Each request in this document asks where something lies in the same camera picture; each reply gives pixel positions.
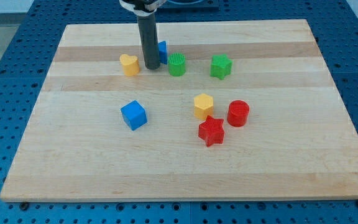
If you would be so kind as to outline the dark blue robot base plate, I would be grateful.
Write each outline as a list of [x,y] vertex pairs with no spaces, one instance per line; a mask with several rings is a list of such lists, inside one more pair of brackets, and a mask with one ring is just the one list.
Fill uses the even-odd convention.
[[219,0],[167,0],[159,10],[219,9]]

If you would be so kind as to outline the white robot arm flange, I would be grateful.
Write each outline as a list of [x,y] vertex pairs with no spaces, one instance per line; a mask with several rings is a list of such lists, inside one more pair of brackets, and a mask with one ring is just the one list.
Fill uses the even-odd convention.
[[156,12],[167,0],[119,0],[120,5],[136,16],[147,17]]

